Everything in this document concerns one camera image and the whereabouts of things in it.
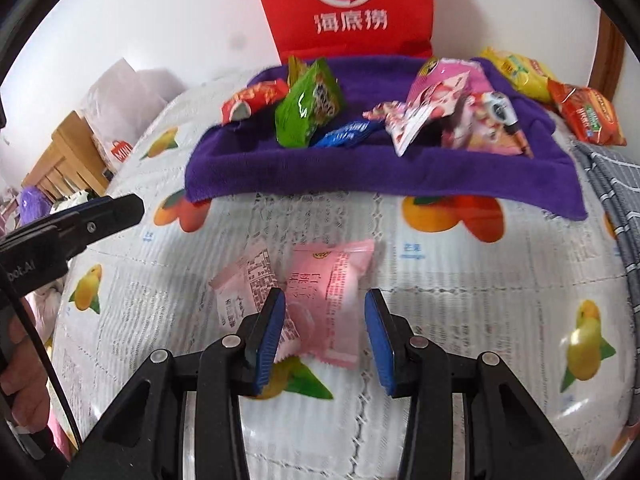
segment orange fruit print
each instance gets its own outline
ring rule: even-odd
[[[504,236],[504,215],[495,198],[448,196],[423,199],[408,196],[402,201],[402,216],[413,229],[439,233],[461,221],[481,242],[492,244]]]
[[[184,190],[180,189],[165,198],[156,209],[154,224],[169,225],[176,219],[180,219],[180,228],[185,233],[194,233],[200,229],[207,219],[211,200],[191,203],[184,195]]]
[[[607,228],[607,233],[609,233],[609,236],[611,236],[611,238],[615,240],[616,230],[613,228],[613,224],[611,223],[611,220],[609,220],[609,215],[607,215],[606,213],[604,213],[604,225]]]
[[[640,422],[633,426],[625,426],[611,447],[611,456],[616,456],[626,446],[628,441],[634,441],[640,436]]]

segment yellow snack bag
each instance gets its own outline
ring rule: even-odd
[[[295,56],[289,56],[289,76],[287,77],[289,88],[292,88],[298,79],[306,74],[307,70],[309,70],[309,66],[304,61]]]
[[[553,104],[546,84],[556,77],[542,63],[513,52],[496,52],[491,47],[484,49],[480,56],[491,61],[518,92],[536,101]]]

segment blue candy wrapper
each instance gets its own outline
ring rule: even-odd
[[[367,121],[364,119],[353,121],[326,134],[314,144],[314,148],[333,148],[335,146],[348,148],[361,143],[373,132],[384,130],[384,128],[385,121]]]

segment red snack package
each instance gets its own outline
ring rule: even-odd
[[[345,368],[358,365],[363,313],[358,279],[369,267],[373,249],[373,240],[294,247],[286,297],[300,333],[300,353]]]
[[[247,119],[261,108],[284,99],[288,93],[289,86],[282,79],[244,88],[222,105],[222,124]]]
[[[600,92],[551,79],[547,86],[578,140],[601,146],[626,146],[613,104]]]

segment red paper bag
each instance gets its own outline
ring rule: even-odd
[[[431,57],[433,0],[262,0],[281,60],[289,56]]]

